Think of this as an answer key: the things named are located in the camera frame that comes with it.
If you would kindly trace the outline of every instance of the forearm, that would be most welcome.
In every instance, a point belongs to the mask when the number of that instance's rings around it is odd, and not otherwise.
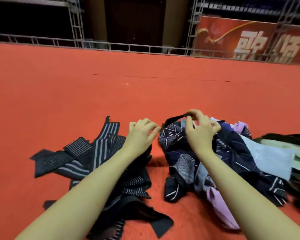
[[[300,239],[300,227],[213,152],[198,157],[247,239]]]
[[[16,239],[83,239],[100,215],[116,182],[133,160],[119,150],[40,215]]]

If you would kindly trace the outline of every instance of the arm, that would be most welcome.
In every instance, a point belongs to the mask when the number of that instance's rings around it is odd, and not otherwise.
[[[16,239],[83,239],[96,222],[121,174],[148,149],[159,131],[160,127],[149,119],[131,122],[123,147],[55,202]]]
[[[212,137],[221,129],[220,125],[199,110],[190,112],[199,125],[194,129],[192,118],[188,116],[188,142],[208,170],[246,238],[300,240],[300,227],[215,155]]]

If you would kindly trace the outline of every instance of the person's left hand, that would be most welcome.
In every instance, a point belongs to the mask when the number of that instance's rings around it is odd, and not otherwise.
[[[121,150],[133,160],[136,159],[148,149],[160,129],[161,127],[148,118],[130,122],[129,133]]]

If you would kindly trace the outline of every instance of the person's left arm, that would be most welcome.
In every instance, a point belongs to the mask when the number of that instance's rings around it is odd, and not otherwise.
[[[36,218],[16,239],[82,240],[124,170],[148,149],[159,131],[160,127],[149,119],[131,122],[123,147]]]

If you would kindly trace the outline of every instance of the fabric pile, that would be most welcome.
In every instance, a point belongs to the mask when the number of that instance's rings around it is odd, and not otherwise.
[[[92,171],[110,159],[124,144],[125,137],[118,136],[119,122],[110,122],[108,116],[98,137],[92,142],[79,137],[66,145],[63,151],[42,149],[30,159],[35,161],[34,177],[57,173],[71,179],[69,190]],[[173,225],[173,220],[142,202],[151,199],[146,192],[151,180],[146,165],[152,158],[151,146],[125,170],[110,194],[104,209],[87,235],[88,239],[119,240],[125,220],[150,222],[160,238]],[[48,209],[55,201],[44,202]]]
[[[167,119],[159,133],[171,175],[166,178],[164,199],[176,203],[194,191],[212,204],[226,228],[239,230],[208,171],[188,144],[182,119],[187,115]],[[253,141],[247,124],[216,121],[221,130],[212,140],[214,153],[274,205],[288,203],[288,192],[300,208],[300,135],[266,134]]]

